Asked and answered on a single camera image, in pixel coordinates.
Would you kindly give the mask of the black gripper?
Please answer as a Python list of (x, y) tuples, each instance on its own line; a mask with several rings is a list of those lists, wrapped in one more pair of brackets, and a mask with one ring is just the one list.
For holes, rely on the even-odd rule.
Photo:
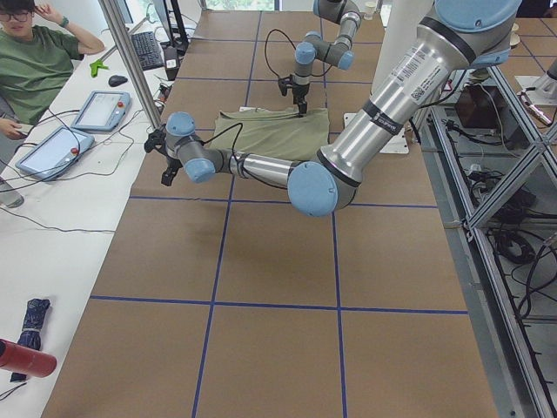
[(292, 84), (292, 101), (297, 104), (299, 117), (304, 117), (307, 113), (306, 95), (309, 92), (309, 84)]
[(183, 168), (183, 165), (179, 159), (170, 157), (169, 155), (167, 155), (165, 159), (167, 168), (161, 175), (161, 184), (164, 186), (172, 186), (175, 174)]

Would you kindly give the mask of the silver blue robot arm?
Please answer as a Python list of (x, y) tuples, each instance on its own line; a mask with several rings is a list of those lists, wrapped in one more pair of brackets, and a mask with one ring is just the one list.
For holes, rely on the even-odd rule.
[(326, 21), (337, 24), (339, 32), (335, 40), (328, 42), (317, 31), (307, 32), (304, 40), (295, 47), (294, 72), (280, 81), (281, 94), (292, 91), (292, 102), (298, 107), (299, 115), (307, 113), (305, 96), (309, 92), (310, 77), (315, 60), (341, 70), (352, 65), (352, 45), (361, 25), (361, 13), (353, 1), (313, 2), (313, 13)]
[(307, 161), (290, 161), (228, 149), (206, 148), (193, 118), (172, 113), (162, 153), (170, 185), (178, 170), (202, 183), (226, 172), (286, 189), (300, 212), (320, 217), (354, 199), (371, 159), (433, 97), (456, 70), (501, 64), (510, 52), (516, 1), (436, 1), (419, 20), (416, 39), (371, 93), (337, 139)]

